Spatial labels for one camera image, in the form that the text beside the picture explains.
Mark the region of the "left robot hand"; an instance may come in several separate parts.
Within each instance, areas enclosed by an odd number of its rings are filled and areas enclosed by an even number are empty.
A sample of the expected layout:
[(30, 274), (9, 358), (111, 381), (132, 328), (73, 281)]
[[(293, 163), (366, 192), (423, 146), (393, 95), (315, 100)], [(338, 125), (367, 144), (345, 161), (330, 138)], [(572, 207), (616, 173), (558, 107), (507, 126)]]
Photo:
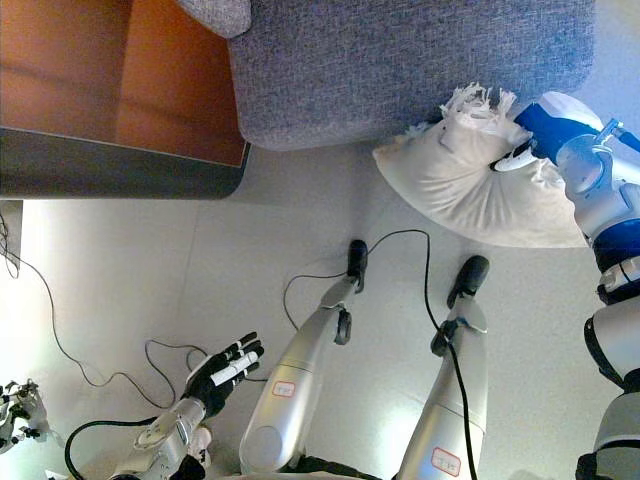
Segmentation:
[(234, 388), (259, 367), (264, 347), (253, 331), (223, 351), (207, 356), (189, 374), (182, 399), (196, 400), (203, 406), (203, 419), (218, 415)]

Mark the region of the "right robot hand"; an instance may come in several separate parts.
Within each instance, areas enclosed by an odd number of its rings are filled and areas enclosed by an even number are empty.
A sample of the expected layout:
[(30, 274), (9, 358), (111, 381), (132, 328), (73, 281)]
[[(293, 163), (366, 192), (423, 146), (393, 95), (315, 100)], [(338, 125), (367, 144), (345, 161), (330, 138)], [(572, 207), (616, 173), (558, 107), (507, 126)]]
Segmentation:
[(490, 168), (494, 172), (515, 171), (539, 159), (555, 154), (573, 135), (574, 122), (553, 116), (542, 101), (526, 107), (515, 119), (516, 123), (530, 133), (530, 137), (512, 152), (494, 162)]

